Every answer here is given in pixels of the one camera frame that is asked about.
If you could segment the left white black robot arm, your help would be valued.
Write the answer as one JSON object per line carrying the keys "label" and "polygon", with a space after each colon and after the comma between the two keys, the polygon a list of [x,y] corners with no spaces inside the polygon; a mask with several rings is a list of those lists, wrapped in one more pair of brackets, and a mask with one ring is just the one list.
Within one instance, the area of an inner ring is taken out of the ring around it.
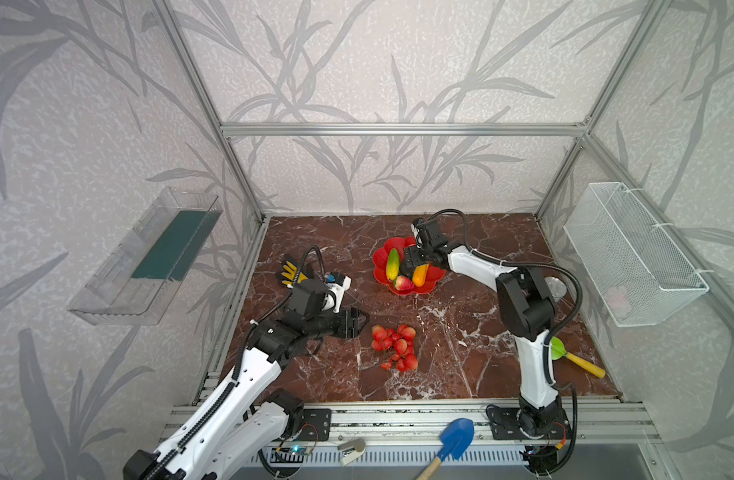
{"label": "left white black robot arm", "polygon": [[282,389],[262,404],[256,400],[309,342],[359,336],[369,316],[344,306],[350,285],[350,277],[335,273],[292,286],[250,329],[217,389],[154,452],[135,452],[124,478],[228,479],[270,442],[298,435],[302,400]]}

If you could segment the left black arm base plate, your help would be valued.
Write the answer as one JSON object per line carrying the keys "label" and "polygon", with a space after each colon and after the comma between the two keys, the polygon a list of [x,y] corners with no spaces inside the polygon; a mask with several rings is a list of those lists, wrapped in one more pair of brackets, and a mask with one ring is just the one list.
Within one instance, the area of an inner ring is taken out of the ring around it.
{"label": "left black arm base plate", "polygon": [[321,442],[327,441],[332,426],[332,410],[329,408],[304,408],[288,419],[281,439]]}

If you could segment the pink object in basket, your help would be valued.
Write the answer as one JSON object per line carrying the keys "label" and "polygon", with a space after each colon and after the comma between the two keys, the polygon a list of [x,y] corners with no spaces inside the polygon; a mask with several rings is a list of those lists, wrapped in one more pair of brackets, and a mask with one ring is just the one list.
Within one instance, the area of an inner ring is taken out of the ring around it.
{"label": "pink object in basket", "polygon": [[625,286],[609,288],[604,294],[604,299],[608,309],[617,319],[627,318],[633,310],[633,305]]}

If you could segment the green yellow toy spatula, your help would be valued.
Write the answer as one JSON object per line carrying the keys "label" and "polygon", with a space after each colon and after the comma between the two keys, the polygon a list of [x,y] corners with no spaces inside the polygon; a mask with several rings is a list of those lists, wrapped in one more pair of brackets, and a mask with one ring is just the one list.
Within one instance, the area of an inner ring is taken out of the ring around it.
{"label": "green yellow toy spatula", "polygon": [[557,337],[553,337],[551,339],[551,358],[553,361],[557,361],[560,359],[567,359],[570,362],[574,363],[576,366],[580,367],[581,369],[585,370],[587,373],[603,379],[606,377],[606,371],[599,366],[581,358],[577,355],[570,353],[563,341]]}

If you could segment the clear plastic wall tray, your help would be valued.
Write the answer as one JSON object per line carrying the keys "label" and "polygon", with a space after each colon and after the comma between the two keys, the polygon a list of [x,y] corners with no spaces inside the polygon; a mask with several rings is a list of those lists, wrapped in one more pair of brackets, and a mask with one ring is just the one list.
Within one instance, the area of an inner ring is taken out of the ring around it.
{"label": "clear plastic wall tray", "polygon": [[67,310],[94,326],[154,326],[223,208],[213,193],[164,188]]}

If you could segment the aluminium frame rail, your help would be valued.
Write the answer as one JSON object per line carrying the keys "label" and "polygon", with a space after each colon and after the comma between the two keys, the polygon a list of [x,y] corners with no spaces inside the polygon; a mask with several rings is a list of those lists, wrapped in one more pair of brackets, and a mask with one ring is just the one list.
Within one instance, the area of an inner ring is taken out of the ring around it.
{"label": "aluminium frame rail", "polygon": [[249,136],[557,136],[579,137],[573,123],[226,123],[226,138]]}

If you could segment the red fake grape bunch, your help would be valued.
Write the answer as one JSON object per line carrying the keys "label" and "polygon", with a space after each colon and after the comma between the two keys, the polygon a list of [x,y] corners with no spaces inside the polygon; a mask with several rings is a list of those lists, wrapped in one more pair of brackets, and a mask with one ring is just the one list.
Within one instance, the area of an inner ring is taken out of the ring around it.
{"label": "red fake grape bunch", "polygon": [[371,329],[371,348],[383,354],[380,367],[383,370],[396,369],[400,372],[414,371],[419,367],[414,340],[417,331],[406,324],[396,329],[375,325]]}

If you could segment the blue toy shovel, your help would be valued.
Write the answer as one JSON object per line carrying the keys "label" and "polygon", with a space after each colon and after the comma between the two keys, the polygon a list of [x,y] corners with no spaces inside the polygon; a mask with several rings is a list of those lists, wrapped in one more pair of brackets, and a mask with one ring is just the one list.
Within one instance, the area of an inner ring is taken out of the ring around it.
{"label": "blue toy shovel", "polygon": [[417,477],[417,480],[430,479],[448,457],[459,459],[471,445],[474,433],[475,427],[472,420],[459,418],[452,421],[440,435],[441,450]]}

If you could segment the red flower-shaped fruit bowl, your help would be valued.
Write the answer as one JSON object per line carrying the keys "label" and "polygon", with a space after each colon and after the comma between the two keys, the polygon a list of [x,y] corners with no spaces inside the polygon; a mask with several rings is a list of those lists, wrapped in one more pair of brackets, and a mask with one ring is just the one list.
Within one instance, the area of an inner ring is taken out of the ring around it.
{"label": "red flower-shaped fruit bowl", "polygon": [[415,244],[413,237],[392,237],[372,254],[375,280],[396,295],[430,293],[446,275],[443,269],[430,264],[414,267],[407,250]]}

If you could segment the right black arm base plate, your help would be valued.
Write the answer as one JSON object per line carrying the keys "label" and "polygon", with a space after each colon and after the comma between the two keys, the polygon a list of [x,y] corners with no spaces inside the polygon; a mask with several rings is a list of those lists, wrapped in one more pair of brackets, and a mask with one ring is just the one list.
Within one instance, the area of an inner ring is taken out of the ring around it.
{"label": "right black arm base plate", "polygon": [[568,416],[556,405],[542,409],[500,407],[490,404],[485,409],[495,440],[545,440],[549,437],[563,439]]}

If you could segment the small white clip device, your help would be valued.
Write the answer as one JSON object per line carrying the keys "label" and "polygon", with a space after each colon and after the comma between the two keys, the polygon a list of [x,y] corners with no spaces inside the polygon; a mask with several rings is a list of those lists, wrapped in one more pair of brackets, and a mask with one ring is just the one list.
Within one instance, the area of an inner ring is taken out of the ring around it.
{"label": "small white clip device", "polygon": [[353,464],[364,455],[365,450],[366,442],[361,438],[356,438],[339,445],[337,451],[340,454],[340,465],[345,467]]}

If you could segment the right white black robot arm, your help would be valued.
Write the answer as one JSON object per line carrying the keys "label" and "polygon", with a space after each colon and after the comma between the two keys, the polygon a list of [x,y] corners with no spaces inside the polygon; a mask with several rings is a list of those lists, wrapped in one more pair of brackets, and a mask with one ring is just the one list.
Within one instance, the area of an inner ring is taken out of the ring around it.
{"label": "right white black robot arm", "polygon": [[519,411],[512,419],[489,409],[490,421],[539,438],[563,413],[551,364],[550,334],[557,304],[537,264],[496,260],[457,241],[431,224],[413,227],[415,244],[405,249],[404,267],[430,264],[464,275],[497,296],[500,320],[515,339],[521,386]]}

